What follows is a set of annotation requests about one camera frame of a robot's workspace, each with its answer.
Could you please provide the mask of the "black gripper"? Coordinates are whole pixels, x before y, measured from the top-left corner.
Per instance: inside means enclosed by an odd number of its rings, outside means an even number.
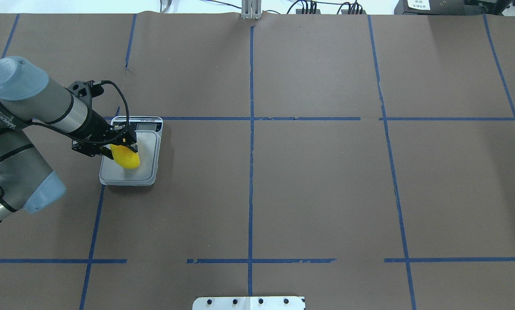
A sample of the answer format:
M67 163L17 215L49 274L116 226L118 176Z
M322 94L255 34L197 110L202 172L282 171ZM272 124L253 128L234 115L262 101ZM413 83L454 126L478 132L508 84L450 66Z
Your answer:
M120 125L109 124L104 117L92 109L92 100L94 97L104 93L104 85L113 86L123 101L126 110L126 120ZM119 87L112 81L103 80L95 82L76 81L67 87L73 98L80 100L88 110L86 119L82 122L81 127L69 132L67 135L76 143L72 149L85 154L87 156L104 155L112 157L111 149L108 145L125 146L130 151L138 153L135 128L129 123L129 109L125 96Z

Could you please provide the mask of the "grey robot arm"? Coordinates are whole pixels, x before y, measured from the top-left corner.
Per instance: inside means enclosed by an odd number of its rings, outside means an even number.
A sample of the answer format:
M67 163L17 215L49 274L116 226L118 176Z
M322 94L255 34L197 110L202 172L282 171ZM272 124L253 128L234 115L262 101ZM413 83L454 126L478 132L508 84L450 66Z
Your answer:
M109 124L92 108L109 80L64 87L20 56L0 59L0 223L25 210L35 213L64 196L66 186L25 134L40 126L71 139L72 149L104 156L122 167L140 164L136 132L129 120Z

